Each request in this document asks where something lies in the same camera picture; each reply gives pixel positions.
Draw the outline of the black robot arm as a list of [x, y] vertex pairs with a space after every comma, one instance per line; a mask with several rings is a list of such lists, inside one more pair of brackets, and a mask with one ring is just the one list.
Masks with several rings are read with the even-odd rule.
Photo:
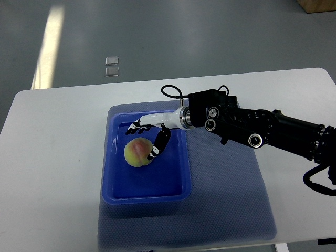
[[335, 128], [291, 118], [280, 110], [244, 109], [225, 85], [218, 89], [183, 95], [177, 90], [180, 106], [174, 112], [148, 114], [134, 121], [126, 134], [141, 134], [153, 127], [160, 128], [148, 160], [160, 155], [167, 146], [172, 129], [204, 128], [221, 138], [258, 149], [264, 145], [290, 152], [314, 161], [317, 166], [303, 176], [304, 184], [313, 191], [335, 196], [335, 190], [317, 184], [311, 177], [327, 169], [335, 184]]

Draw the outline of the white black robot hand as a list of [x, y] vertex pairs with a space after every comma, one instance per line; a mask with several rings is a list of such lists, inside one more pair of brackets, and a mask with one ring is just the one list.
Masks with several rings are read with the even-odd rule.
[[147, 156], [147, 160], [158, 157], [166, 148], [170, 137], [170, 129], [190, 129], [190, 113], [189, 107], [179, 107], [174, 112], [163, 112], [148, 114], [134, 121], [127, 129], [126, 135], [142, 134], [149, 131], [151, 126], [161, 128], [158, 132], [152, 150]]

